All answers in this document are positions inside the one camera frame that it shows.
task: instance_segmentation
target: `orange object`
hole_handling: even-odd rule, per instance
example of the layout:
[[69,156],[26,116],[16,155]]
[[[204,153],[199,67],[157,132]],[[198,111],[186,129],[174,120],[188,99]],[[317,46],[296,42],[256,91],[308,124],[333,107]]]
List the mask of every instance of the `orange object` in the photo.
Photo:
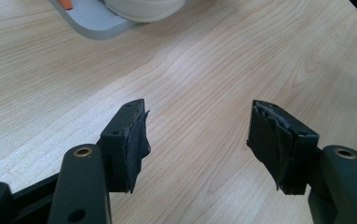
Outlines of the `orange object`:
[[71,4],[71,0],[58,0],[60,6],[65,10],[73,9],[73,4]]

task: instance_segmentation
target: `screw hole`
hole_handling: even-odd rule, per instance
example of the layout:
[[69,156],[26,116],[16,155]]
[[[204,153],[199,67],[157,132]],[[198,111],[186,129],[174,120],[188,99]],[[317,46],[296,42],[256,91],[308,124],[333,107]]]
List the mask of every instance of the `screw hole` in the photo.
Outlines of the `screw hole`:
[[348,151],[346,149],[343,149],[343,148],[335,149],[335,153],[339,157],[342,157],[342,158],[345,158],[345,159],[349,159],[349,160],[355,160],[357,158],[355,154],[353,154],[352,152],[350,152],[350,151]]
[[69,222],[78,222],[80,220],[82,220],[86,215],[85,210],[83,209],[78,209],[75,210],[74,212],[72,212],[70,215],[68,215],[67,220]]
[[299,135],[300,136],[307,136],[309,133],[308,132],[306,132],[306,131],[300,131],[299,132]]
[[82,147],[74,151],[76,157],[86,157],[91,154],[93,150],[90,147]]

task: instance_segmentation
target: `wood grain surface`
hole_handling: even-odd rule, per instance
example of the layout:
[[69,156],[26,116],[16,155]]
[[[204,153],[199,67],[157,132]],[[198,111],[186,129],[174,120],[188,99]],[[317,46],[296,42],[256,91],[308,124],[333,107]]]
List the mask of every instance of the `wood grain surface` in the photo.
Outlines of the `wood grain surface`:
[[311,223],[245,146],[253,99],[357,149],[357,10],[337,0],[190,0],[98,41],[47,0],[0,0],[0,181],[16,192],[144,98],[152,153],[114,223]]

